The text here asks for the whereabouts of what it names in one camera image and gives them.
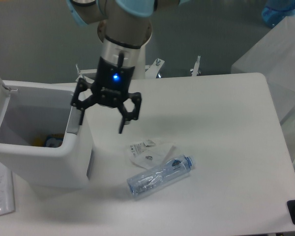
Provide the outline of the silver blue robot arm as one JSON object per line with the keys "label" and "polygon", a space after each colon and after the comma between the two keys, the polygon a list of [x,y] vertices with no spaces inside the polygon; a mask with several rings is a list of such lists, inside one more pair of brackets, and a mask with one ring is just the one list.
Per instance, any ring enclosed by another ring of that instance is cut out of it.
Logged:
{"label": "silver blue robot arm", "polygon": [[81,112],[99,104],[117,108],[122,115],[119,133],[139,118],[142,97],[128,89],[137,66],[151,15],[182,0],[68,0],[68,8],[79,25],[106,20],[103,48],[93,83],[77,81],[71,106]]}

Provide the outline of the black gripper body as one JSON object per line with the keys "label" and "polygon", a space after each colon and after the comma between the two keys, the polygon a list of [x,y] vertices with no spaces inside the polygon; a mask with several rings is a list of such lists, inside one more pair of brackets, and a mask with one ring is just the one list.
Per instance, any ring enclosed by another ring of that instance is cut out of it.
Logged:
{"label": "black gripper body", "polygon": [[91,86],[94,103],[115,108],[117,102],[128,98],[128,89],[135,67],[125,65],[125,57],[118,56],[117,64],[100,58],[94,84]]}

